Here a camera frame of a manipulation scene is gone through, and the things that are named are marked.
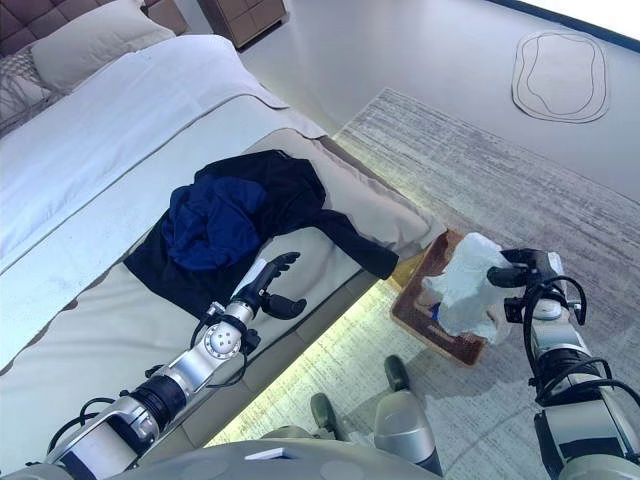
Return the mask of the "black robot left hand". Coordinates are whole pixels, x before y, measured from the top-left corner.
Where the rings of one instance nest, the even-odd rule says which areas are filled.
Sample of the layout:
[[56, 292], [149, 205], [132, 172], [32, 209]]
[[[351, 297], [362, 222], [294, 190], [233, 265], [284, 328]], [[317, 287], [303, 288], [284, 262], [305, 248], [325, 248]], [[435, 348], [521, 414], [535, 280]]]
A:
[[294, 301], [268, 292], [272, 281], [288, 271], [299, 257], [299, 252], [288, 252], [270, 261], [257, 258], [237, 285], [230, 302], [246, 305], [253, 315], [262, 310], [280, 320], [292, 320], [299, 316], [307, 306], [305, 299]]

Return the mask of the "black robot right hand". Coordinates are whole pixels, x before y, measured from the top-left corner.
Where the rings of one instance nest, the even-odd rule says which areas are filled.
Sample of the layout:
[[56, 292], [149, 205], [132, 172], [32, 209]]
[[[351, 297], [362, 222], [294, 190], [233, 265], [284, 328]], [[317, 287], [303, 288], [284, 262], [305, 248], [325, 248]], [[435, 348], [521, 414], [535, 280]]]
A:
[[560, 275], [550, 260], [550, 253], [523, 248], [502, 250], [507, 267], [493, 266], [487, 271], [488, 281], [500, 288], [535, 286]]

